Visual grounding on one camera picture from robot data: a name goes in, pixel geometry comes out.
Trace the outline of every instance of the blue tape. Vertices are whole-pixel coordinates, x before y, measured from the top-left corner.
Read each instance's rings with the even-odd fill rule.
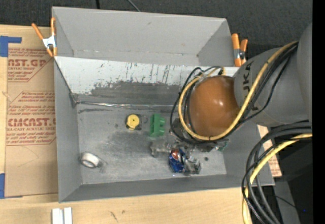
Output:
[[[0,199],[5,198],[5,174],[0,174]]]
[[[21,43],[21,37],[0,36],[0,57],[8,57],[9,43]]]

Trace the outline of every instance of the cardboard box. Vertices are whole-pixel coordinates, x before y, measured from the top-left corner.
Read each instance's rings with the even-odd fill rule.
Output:
[[[31,26],[0,25],[0,35],[22,40],[9,44],[8,72],[1,72],[8,77],[5,197],[56,193],[53,59]]]

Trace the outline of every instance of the cable bundle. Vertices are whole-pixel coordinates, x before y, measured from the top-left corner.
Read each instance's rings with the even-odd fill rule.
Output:
[[[206,77],[209,77],[215,70],[221,69],[222,67],[219,66],[214,66],[210,67],[207,70],[203,71],[201,68],[197,67],[195,68],[188,76],[186,79],[182,90],[179,94],[178,99],[174,103],[172,112],[171,112],[171,117],[170,117],[170,125],[171,125],[171,132],[176,135],[181,141],[185,141],[187,143],[191,144],[197,144],[197,145],[208,145],[208,146],[215,146],[217,141],[220,141],[221,139],[226,138],[228,135],[230,135],[233,131],[235,131],[241,124],[244,122],[250,120],[251,118],[257,116],[259,113],[261,113],[265,107],[268,105],[269,101],[271,100],[273,90],[279,81],[282,73],[284,72],[287,64],[290,61],[290,58],[294,54],[294,52],[297,50],[298,42],[292,42],[289,43],[279,50],[277,50],[262,66],[260,72],[258,73],[251,89],[250,92],[248,93],[237,117],[233,121],[233,123],[221,134],[217,136],[201,136],[195,133],[194,129],[190,129],[186,123],[185,123],[185,111],[186,107],[188,105],[188,98],[190,96],[191,91],[193,90],[194,86],[200,81],[200,79],[204,76],[204,73],[207,72],[208,70],[214,69],[212,72],[210,72]],[[255,114],[250,115],[251,109],[253,108],[255,102],[257,101],[259,95],[261,94],[264,86],[267,84],[268,80],[274,73],[274,71],[283,63],[283,67],[281,68],[275,82],[273,83],[273,86],[271,88],[269,97],[267,99],[267,102],[264,104],[264,106]],[[190,81],[190,78],[195,74],[196,71],[200,71],[197,75],[194,76],[194,78]],[[173,114],[176,109],[176,106],[178,105],[178,115],[179,115],[179,120],[184,128],[184,130],[188,133],[190,136],[190,139],[184,138],[183,136],[178,135],[174,131],[173,127]]]
[[[310,124],[308,122],[298,122],[282,125],[272,129],[255,145],[248,156],[246,174],[242,180],[241,185],[243,193],[243,220],[245,224],[249,223],[247,206],[261,223],[280,224],[279,220],[276,218],[270,205],[267,202],[267,199],[262,190],[258,173],[272,156],[274,156],[282,149],[286,148],[288,145],[292,145],[302,139],[311,140],[311,138],[312,130],[310,128]],[[275,141],[275,139],[277,144],[274,144],[260,155],[263,144],[268,140]],[[252,183],[254,180],[256,180],[257,189],[261,196],[261,200],[263,201],[263,207],[258,202],[256,195],[253,192]]]

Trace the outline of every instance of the green object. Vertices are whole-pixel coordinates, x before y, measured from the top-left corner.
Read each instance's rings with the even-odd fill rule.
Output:
[[[165,123],[165,119],[160,114],[153,114],[150,118],[150,136],[163,136],[165,134]]]

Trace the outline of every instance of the silver tape roll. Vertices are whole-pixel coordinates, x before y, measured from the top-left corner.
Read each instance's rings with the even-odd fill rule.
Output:
[[[80,155],[80,163],[89,168],[96,168],[102,166],[102,160],[90,152],[83,152]]]

